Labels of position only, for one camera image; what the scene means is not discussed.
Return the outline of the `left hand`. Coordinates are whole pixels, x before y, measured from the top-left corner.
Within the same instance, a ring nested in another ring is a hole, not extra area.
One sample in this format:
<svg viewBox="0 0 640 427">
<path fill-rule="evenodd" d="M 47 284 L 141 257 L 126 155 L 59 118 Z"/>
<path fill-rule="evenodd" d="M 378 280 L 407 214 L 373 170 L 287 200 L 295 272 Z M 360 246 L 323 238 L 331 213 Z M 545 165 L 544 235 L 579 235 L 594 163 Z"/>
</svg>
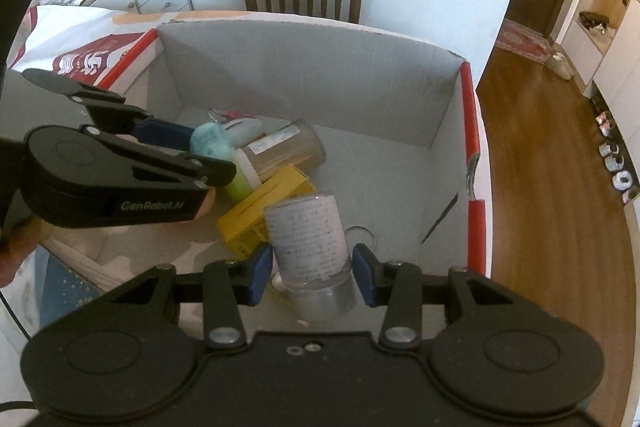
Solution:
<svg viewBox="0 0 640 427">
<path fill-rule="evenodd" d="M 195 218 L 181 222 L 153 223 L 152 225 L 150 223 L 140 227 L 136 225 L 135 228 L 184 229 L 187 225 L 207 216 L 214 207 L 215 199 L 216 188 L 209 188 Z M 42 220 L 27 207 L 20 191 L 15 191 L 14 195 L 9 197 L 8 203 L 6 217 L 1 225 L 1 289 L 14 281 L 24 261 L 42 241 L 51 235 L 51 231 L 55 230 L 53 225 Z"/>
</svg>

